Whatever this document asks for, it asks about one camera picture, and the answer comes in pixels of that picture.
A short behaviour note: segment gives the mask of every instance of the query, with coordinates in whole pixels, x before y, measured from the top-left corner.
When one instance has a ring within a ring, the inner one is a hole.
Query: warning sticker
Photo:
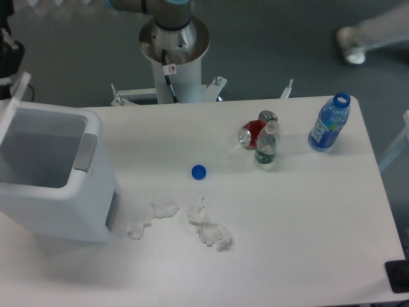
[[[165,75],[173,75],[176,73],[176,64],[165,65],[163,67]]]

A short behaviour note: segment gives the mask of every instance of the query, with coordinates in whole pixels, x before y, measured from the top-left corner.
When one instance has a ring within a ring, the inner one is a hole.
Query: person's leg
[[[355,65],[365,61],[367,50],[409,40],[409,1],[355,27],[339,29],[336,40],[345,60]]]

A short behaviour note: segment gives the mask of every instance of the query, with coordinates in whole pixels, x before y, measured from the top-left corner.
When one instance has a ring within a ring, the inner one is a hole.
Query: blue water bottle
[[[350,115],[351,97],[340,92],[321,108],[314,128],[308,136],[310,146],[318,152],[332,147]]]

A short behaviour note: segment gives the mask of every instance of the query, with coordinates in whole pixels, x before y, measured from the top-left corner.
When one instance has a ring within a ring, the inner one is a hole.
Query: gray floor
[[[348,91],[360,102],[378,158],[404,127],[402,114],[409,109],[409,43],[373,51],[366,66],[350,68],[339,61],[332,32],[401,2],[192,0],[212,39],[203,82],[227,78],[225,100],[277,98],[291,78],[292,97]],[[148,19],[105,9],[102,0],[65,0],[58,8],[49,0],[34,8],[17,0],[10,24],[27,49],[21,69],[33,75],[35,101],[108,106],[111,83],[119,90],[153,87],[138,44]],[[397,227],[409,227],[409,155],[383,180]]]

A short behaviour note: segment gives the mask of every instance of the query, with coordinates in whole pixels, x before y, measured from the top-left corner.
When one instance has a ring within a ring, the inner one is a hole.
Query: pant leg
[[[409,1],[355,27],[353,41],[358,47],[375,49],[409,40]]]

